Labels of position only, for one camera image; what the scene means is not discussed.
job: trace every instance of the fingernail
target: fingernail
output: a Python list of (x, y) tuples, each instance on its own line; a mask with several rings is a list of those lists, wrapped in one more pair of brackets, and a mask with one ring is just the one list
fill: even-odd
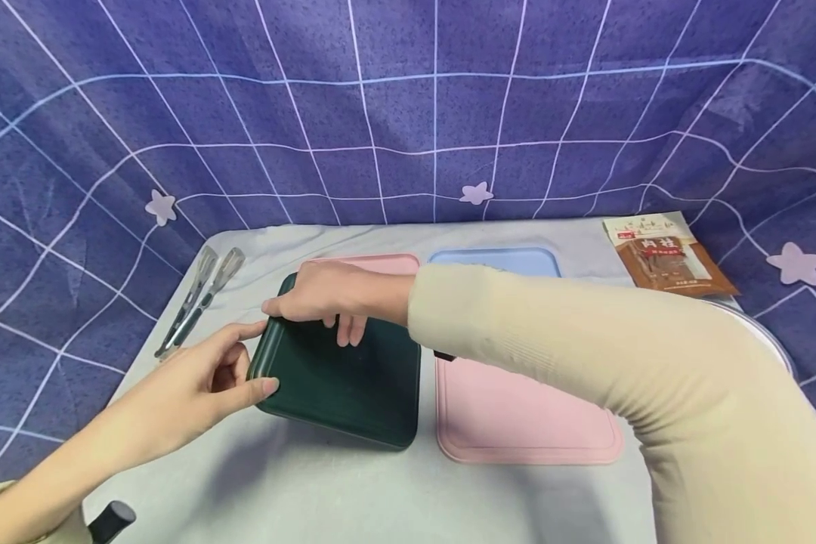
[(266, 379), (263, 383), (263, 393), (268, 397), (278, 390), (278, 385), (281, 385), (281, 382), (278, 382), (278, 378)]

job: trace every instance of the pink cutting board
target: pink cutting board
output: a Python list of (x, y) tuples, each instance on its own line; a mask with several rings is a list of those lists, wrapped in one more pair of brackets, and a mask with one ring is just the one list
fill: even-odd
[(612, 413), (477, 361), (436, 360), (438, 444), (465, 463), (597, 465), (620, 456)]
[(385, 253), (380, 255), (357, 255), (355, 257), (321, 257), (316, 260), (338, 260), (379, 274), (417, 274), (420, 261), (410, 253)]

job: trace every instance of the black handle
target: black handle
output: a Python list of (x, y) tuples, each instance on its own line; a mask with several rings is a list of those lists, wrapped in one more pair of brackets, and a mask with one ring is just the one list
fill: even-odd
[(169, 332), (166, 333), (166, 338), (163, 339), (163, 343), (160, 348), (155, 351), (154, 356), (160, 357), (163, 355), (163, 351), (166, 351), (169, 348), (169, 340), (175, 336), (175, 333), (178, 332), (178, 326), (181, 325), (181, 321), (184, 320), (184, 315), (187, 312), (184, 310), (184, 307), (178, 309), (178, 314), (175, 315), (175, 320), (172, 321), (172, 326), (169, 327)]
[(172, 345), (181, 345), (184, 343), (184, 340), (187, 339), (190, 331), (193, 330), (193, 327), (196, 326), (197, 320), (202, 315), (202, 308), (197, 308), (193, 311), (193, 313), (188, 317), (187, 322), (181, 327), (181, 330), (178, 331), (178, 334), (175, 336), (175, 339), (172, 340)]
[(88, 532), (91, 533), (94, 544), (109, 544), (134, 521), (133, 509), (120, 500), (113, 500), (88, 525)]

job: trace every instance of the wrist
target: wrist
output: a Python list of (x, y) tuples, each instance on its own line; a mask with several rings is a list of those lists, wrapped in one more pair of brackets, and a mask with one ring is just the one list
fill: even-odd
[(375, 317), (397, 325), (408, 324), (408, 300), (413, 275), (370, 273), (362, 270), (349, 281), (347, 314)]

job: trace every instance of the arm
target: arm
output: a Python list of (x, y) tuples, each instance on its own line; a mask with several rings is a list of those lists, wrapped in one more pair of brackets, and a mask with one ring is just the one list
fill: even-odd
[(82, 500), (116, 473), (93, 452), (101, 451), (82, 431), (60, 446), (27, 476), (0, 493), (0, 543), (87, 544), (91, 534), (82, 520)]
[(427, 348), (625, 417), (661, 543), (816, 542), (816, 414), (768, 349), (709, 304), (464, 265), (411, 277), (304, 264), (294, 290), (264, 310), (408, 325)]
[(264, 327), (225, 326), (177, 351), (29, 474), (0, 487), (0, 544), (89, 544), (81, 504), (94, 488), (274, 393), (277, 379), (246, 379), (250, 359), (241, 341)]

